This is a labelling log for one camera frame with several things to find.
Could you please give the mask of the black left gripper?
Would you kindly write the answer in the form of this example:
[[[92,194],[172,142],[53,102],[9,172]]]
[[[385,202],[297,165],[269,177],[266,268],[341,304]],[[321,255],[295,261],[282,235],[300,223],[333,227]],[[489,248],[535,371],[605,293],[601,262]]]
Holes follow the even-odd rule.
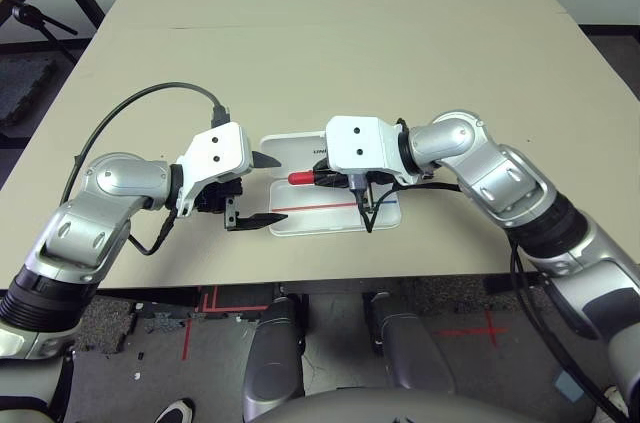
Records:
[[[279,168],[281,162],[276,158],[258,151],[252,152],[254,169]],[[195,199],[194,209],[201,213],[224,216],[224,228],[227,231],[252,231],[268,227],[287,218],[281,213],[255,213],[249,217],[239,217],[235,199],[243,193],[242,179],[206,185]]]

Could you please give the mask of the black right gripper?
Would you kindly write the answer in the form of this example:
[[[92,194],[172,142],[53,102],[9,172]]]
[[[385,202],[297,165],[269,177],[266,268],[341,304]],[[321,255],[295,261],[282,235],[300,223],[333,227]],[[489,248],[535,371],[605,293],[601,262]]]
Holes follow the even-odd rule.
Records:
[[[326,158],[318,161],[312,168],[314,173],[322,173],[328,171],[328,160]],[[367,173],[367,183],[385,186],[390,185],[392,189],[397,190],[399,184],[393,174],[381,171],[369,171]],[[348,188],[349,181],[345,175],[316,175],[315,185],[325,188]]]

